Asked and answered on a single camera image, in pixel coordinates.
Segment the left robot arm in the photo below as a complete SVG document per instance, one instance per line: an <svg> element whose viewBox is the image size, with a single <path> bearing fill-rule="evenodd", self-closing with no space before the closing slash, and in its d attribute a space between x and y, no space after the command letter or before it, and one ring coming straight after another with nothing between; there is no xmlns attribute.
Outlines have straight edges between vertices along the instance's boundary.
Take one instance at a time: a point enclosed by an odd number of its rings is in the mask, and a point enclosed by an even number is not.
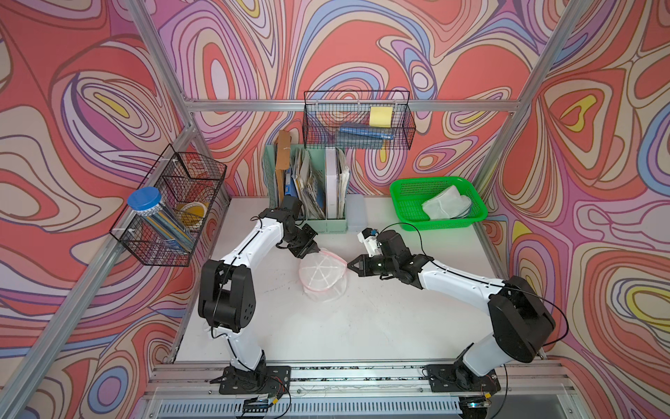
<svg viewBox="0 0 670 419"><path fill-rule="evenodd" d="M254 228L233 251L202 266L198 315L207 322L212 338L225 340L233 372L249 380L266 374L265 352L244 334L256 311L254 270L273 248L286 249L299 259L319 252L317 232L298 224L301 208L298 198L284 197L279 207L254 217Z"/></svg>

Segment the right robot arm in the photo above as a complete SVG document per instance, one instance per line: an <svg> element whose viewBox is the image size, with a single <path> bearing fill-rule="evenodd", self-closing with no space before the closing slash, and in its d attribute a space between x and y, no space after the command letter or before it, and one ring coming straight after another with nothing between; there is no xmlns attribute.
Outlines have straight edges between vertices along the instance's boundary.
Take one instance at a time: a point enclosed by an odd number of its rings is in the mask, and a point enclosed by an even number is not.
<svg viewBox="0 0 670 419"><path fill-rule="evenodd" d="M510 361L530 363L555 330L556 322L530 284L518 276L488 279L413 253L395 230L366 228L358 234L366 252L347 264L359 277L397 279L420 290L442 293L489 316L492 332L467 346L447 380L471 389L477 379Z"/></svg>

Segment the blue folder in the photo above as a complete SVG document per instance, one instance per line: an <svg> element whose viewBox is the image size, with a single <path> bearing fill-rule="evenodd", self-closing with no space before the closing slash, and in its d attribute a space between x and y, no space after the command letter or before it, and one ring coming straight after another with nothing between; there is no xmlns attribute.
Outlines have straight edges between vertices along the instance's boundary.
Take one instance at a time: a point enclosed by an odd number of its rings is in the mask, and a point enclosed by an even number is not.
<svg viewBox="0 0 670 419"><path fill-rule="evenodd" d="M302 201L299 199L298 188L290 174L286 174L284 177L284 196L292 197L293 201L298 203L298 209L303 209Z"/></svg>

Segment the magazines in organizer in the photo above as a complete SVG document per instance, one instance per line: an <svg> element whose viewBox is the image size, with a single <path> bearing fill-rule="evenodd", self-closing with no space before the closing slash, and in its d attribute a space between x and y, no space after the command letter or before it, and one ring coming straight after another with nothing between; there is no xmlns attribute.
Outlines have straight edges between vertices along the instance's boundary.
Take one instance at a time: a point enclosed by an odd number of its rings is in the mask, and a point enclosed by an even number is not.
<svg viewBox="0 0 670 419"><path fill-rule="evenodd" d="M305 218L308 220L325 219L323 188L320 186L319 174L312 168L311 156L304 148L295 150L291 173L298 198L305 210Z"/></svg>

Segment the mint green file organizer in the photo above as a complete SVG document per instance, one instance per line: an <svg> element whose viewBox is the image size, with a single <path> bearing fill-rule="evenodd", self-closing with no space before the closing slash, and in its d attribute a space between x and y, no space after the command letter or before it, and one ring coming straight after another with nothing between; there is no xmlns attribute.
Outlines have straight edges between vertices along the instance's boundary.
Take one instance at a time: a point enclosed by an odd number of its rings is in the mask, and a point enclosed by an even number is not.
<svg viewBox="0 0 670 419"><path fill-rule="evenodd" d="M312 171L315 172L321 183L325 181L326 151L324 148L305 148L303 144L291 145L291 159L298 152L305 152L310 156ZM277 148L274 144L265 145L263 149L262 168L263 179L267 187L269 206L278 206L277 181L275 175ZM308 225L319 234L341 234L347 232L347 219L307 220Z"/></svg>

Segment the green plastic basket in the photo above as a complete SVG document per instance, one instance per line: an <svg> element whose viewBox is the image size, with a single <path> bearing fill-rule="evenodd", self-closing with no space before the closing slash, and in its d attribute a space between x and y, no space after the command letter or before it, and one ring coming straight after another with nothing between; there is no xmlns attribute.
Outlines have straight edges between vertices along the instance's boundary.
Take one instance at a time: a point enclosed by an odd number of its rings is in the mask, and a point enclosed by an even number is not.
<svg viewBox="0 0 670 419"><path fill-rule="evenodd" d="M389 192L405 230L464 228L489 214L474 185L458 176L401 179Z"/></svg>

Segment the white binder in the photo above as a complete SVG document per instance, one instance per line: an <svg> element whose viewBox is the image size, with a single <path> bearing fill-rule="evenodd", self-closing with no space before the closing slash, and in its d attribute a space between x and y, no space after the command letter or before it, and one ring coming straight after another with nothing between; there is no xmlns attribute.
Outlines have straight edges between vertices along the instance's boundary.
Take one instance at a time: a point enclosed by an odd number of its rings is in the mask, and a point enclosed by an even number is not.
<svg viewBox="0 0 670 419"><path fill-rule="evenodd" d="M338 219L338 161L337 150L325 151L326 218Z"/></svg>

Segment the brown cardboard folder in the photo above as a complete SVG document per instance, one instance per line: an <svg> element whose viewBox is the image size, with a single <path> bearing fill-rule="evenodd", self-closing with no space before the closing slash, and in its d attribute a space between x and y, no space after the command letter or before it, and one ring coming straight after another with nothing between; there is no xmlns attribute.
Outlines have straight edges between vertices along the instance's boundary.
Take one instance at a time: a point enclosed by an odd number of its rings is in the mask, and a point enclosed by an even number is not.
<svg viewBox="0 0 670 419"><path fill-rule="evenodd" d="M285 195L285 175L291 163L291 134L281 130L276 141L275 178L277 186L277 205L280 206Z"/></svg>

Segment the yellow tape roll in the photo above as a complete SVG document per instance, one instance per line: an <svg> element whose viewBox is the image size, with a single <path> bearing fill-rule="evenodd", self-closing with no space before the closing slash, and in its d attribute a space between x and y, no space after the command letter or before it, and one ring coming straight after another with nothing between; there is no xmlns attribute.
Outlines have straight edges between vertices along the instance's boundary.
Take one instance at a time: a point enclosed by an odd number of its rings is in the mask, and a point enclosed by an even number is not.
<svg viewBox="0 0 670 419"><path fill-rule="evenodd" d="M181 223L189 230L196 230L202 226L208 207L200 202L178 204L176 214Z"/></svg>

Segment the blue pen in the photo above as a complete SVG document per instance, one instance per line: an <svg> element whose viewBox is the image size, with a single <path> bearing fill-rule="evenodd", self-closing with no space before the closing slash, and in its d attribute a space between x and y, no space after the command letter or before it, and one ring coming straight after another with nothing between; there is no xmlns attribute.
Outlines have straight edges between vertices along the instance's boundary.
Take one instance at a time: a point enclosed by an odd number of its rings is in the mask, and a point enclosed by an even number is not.
<svg viewBox="0 0 670 419"><path fill-rule="evenodd" d="M341 126L338 132L382 141L392 141L394 139L394 132L390 128L349 125Z"/></svg>

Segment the yellow sticky note pad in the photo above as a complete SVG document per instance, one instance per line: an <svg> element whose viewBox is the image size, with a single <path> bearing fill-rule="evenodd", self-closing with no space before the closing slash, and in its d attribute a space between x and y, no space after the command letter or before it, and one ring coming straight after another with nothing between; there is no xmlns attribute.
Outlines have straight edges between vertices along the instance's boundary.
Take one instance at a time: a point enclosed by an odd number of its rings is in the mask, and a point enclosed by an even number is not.
<svg viewBox="0 0 670 419"><path fill-rule="evenodd" d="M390 128L393 118L394 108L392 106L372 106L369 111L369 126Z"/></svg>

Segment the jar with blue lid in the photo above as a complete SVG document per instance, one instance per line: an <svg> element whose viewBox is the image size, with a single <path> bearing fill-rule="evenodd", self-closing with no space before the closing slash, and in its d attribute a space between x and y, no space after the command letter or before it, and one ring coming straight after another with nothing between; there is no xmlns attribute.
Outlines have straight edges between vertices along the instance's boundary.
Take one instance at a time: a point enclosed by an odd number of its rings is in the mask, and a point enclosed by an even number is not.
<svg viewBox="0 0 670 419"><path fill-rule="evenodd" d="M128 206L159 235L167 248L179 254L193 251L195 242L176 213L164 204L162 193L156 187L143 187L127 199Z"/></svg>

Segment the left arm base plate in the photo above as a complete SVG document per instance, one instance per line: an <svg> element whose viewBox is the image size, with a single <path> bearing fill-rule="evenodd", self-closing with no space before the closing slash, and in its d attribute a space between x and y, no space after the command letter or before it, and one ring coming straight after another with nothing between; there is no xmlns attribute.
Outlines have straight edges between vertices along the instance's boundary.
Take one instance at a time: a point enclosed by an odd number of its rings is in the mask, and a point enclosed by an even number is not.
<svg viewBox="0 0 670 419"><path fill-rule="evenodd" d="M224 396L264 394L277 396L290 389L290 380L289 366L270 366L260 371L227 367L223 370L223 375L211 383L218 383L218 392Z"/></svg>

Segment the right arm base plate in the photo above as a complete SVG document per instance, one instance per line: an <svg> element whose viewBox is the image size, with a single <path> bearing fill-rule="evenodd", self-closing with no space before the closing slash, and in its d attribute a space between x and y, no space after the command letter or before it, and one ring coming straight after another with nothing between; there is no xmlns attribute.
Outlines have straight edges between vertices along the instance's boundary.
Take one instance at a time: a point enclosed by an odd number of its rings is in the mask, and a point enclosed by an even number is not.
<svg viewBox="0 0 670 419"><path fill-rule="evenodd" d="M501 390L494 370L478 376L461 364L429 364L423 368L422 373L429 381L433 393L472 392L493 395Z"/></svg>

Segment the aluminium frame rail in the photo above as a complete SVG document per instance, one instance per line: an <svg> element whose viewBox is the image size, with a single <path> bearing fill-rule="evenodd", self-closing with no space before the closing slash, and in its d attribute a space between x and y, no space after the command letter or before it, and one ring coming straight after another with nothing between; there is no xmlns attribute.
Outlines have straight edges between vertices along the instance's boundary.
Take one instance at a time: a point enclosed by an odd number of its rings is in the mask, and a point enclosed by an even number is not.
<svg viewBox="0 0 670 419"><path fill-rule="evenodd" d="M418 112L451 112L451 111L490 111L490 112L516 112L521 106L521 101L512 100L463 100L463 101L440 101L440 100L409 100L409 101L363 101L363 100L309 100L314 104L338 104L345 106L379 105L392 106L394 104L407 104L412 111ZM299 100L187 100L185 106L190 112L302 112L305 107L304 101Z"/></svg>

